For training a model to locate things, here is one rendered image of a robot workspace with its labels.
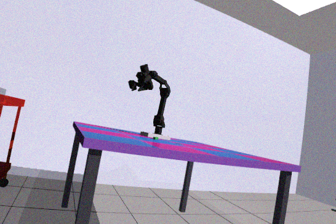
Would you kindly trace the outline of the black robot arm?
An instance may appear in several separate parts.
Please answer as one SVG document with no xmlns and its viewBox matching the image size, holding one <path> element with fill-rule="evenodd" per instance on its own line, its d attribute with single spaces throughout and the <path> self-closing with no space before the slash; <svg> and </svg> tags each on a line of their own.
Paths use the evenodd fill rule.
<svg viewBox="0 0 336 224">
<path fill-rule="evenodd" d="M 141 72 L 137 72 L 136 77 L 138 80 L 143 79 L 146 81 L 146 78 L 148 78 L 149 81 L 151 79 L 154 79 L 158 83 L 160 83 L 160 104 L 159 104 L 159 109 L 157 115 L 154 116 L 153 119 L 153 126 L 155 126 L 155 132 L 154 134 L 161 135 L 162 134 L 162 128 L 165 128 L 165 123 L 164 123 L 164 108 L 166 105 L 166 100 L 170 95 L 170 86 L 168 85 L 167 81 L 160 77 L 156 71 L 149 71 L 148 69 L 148 64 L 144 64 L 140 66 Z M 162 85 L 165 85 L 167 88 L 162 88 Z"/>
</svg>

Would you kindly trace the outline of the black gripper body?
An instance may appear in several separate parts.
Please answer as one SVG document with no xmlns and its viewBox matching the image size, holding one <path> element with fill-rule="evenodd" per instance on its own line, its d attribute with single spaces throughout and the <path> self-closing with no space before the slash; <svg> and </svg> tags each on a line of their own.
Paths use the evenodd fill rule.
<svg viewBox="0 0 336 224">
<path fill-rule="evenodd" d="M 148 78 L 146 78 L 146 81 L 144 81 L 143 79 L 141 79 L 141 80 L 138 80 L 138 82 L 136 82 L 134 80 L 129 80 L 128 83 L 129 83 L 130 89 L 132 88 L 132 82 L 135 82 L 135 85 L 137 87 L 140 87 L 142 85 L 142 83 L 145 82 L 147 84 L 148 90 L 152 90 L 153 89 L 153 82 L 149 81 Z"/>
</svg>

